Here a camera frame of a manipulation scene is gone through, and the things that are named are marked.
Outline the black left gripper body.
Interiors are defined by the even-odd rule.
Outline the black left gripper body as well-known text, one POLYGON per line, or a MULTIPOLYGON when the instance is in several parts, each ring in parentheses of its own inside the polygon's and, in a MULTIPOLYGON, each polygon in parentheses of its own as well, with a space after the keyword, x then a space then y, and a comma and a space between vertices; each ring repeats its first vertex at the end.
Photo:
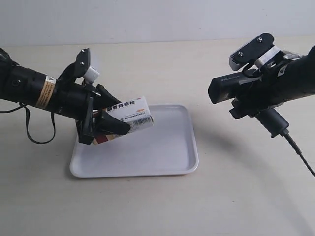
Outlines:
POLYGON ((78 142, 90 145, 94 139, 93 110, 96 87, 85 80, 78 84, 74 76, 74 63, 57 78, 54 113, 72 118, 76 123, 78 142))

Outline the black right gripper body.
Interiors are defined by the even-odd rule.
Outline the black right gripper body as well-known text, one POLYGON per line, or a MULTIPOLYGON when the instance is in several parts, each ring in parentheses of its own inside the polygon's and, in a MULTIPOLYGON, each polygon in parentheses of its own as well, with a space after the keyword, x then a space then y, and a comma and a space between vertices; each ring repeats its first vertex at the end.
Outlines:
POLYGON ((245 116, 254 117, 262 110, 284 103, 279 89, 273 87, 279 79, 278 72, 290 62, 284 56, 285 53, 276 53, 272 57, 268 56, 264 64, 256 61, 256 70, 242 71, 246 79, 245 82, 238 83, 234 90, 233 108, 230 110, 235 119, 245 116))

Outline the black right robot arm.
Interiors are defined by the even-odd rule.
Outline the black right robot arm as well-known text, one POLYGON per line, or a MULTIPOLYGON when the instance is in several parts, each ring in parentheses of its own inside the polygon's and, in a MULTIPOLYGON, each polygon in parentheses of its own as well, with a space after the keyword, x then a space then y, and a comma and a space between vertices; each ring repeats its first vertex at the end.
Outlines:
POLYGON ((281 64, 261 80, 244 86, 229 111, 235 119, 254 117, 260 111, 315 94, 315 48, 307 55, 281 64))

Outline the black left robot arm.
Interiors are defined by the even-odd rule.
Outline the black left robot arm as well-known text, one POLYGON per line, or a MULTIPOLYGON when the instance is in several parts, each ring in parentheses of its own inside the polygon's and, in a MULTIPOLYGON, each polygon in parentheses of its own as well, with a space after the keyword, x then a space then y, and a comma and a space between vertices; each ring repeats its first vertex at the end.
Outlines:
POLYGON ((98 135, 125 135, 131 129, 106 112, 120 101, 103 85, 93 85, 98 76, 88 48, 82 49, 58 78, 22 67, 4 49, 0 51, 0 98, 25 109, 26 125, 30 106, 50 112, 51 121, 55 115, 74 119, 78 141, 86 145, 98 135))

